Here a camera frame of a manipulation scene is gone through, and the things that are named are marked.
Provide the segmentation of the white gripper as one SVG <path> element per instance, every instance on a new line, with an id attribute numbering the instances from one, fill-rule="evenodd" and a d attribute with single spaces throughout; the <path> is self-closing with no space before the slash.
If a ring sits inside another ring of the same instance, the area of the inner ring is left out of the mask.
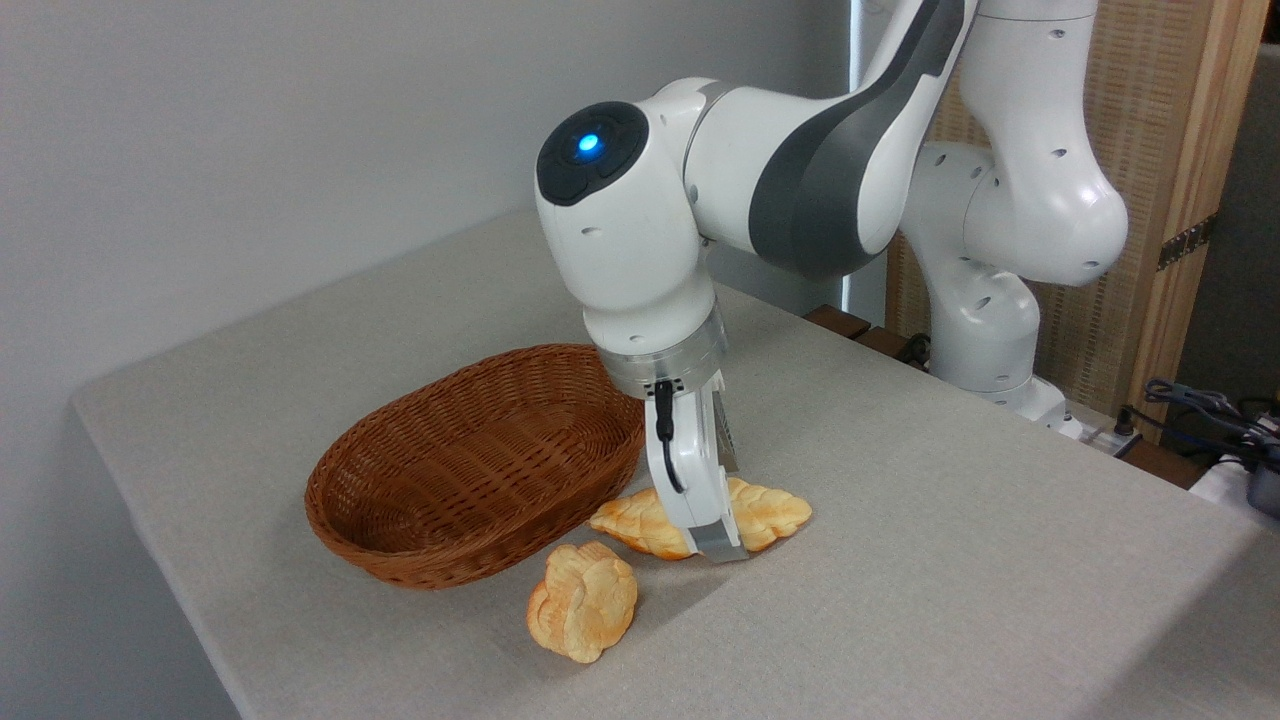
<path id="1" fill-rule="evenodd" d="M 653 487 L 667 520 L 691 530 L 695 552 L 712 562 L 750 557 L 730 500 L 728 475 L 737 471 L 727 432 L 724 379 L 717 372 L 699 389 L 672 389 L 645 398 L 645 452 Z"/>

